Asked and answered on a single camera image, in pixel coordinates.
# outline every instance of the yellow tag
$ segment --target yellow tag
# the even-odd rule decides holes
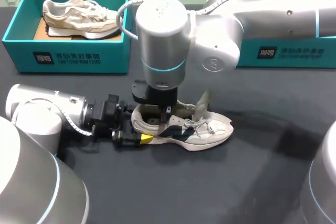
[[[151,135],[141,134],[140,144],[149,144],[153,138]]]

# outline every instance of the shoe box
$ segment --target shoe box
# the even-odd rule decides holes
[[[49,37],[43,19],[45,0],[21,0],[3,37],[3,44],[19,72],[42,73],[128,73],[130,38],[86,40]],[[118,10],[128,0],[93,0]],[[132,9],[123,14],[123,27],[132,30]]]
[[[246,39],[238,67],[336,68],[336,37],[311,39]]]

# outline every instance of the shoe sole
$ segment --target shoe sole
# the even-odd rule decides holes
[[[75,29],[55,28],[51,26],[47,26],[46,30],[49,37],[82,37],[90,40],[107,39],[114,37],[120,33],[118,27],[110,31],[105,31],[103,33],[88,33]]]
[[[197,152],[197,151],[203,151],[212,147],[215,147],[216,145],[222,144],[224,141],[226,141],[230,136],[228,136],[227,138],[220,140],[218,142],[215,143],[211,143],[211,144],[202,144],[202,145],[198,145],[198,144],[189,144],[189,143],[185,143],[173,138],[161,138],[161,137],[154,137],[152,139],[151,142],[149,142],[148,144],[166,144],[166,143],[173,143],[173,144],[178,144],[180,146],[182,146],[183,148],[185,148],[188,151],[191,152]]]

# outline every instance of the cardboard insert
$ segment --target cardboard insert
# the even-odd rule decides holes
[[[43,18],[41,18],[40,23],[38,24],[34,40],[85,40],[82,37],[49,37],[46,30],[46,23]],[[121,40],[121,34],[118,34],[115,37],[101,40]]]

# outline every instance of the beige sneaker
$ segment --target beige sneaker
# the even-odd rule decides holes
[[[139,104],[132,113],[135,131],[150,135],[147,144],[178,144],[188,151],[201,151],[226,141],[233,132],[231,120],[208,112],[209,95],[203,94],[197,105],[178,102],[166,123],[160,123],[160,109]]]
[[[119,32],[116,15],[116,11],[101,7],[91,0],[69,0],[64,3],[45,0],[43,3],[43,17],[48,35],[52,37],[111,37]]]

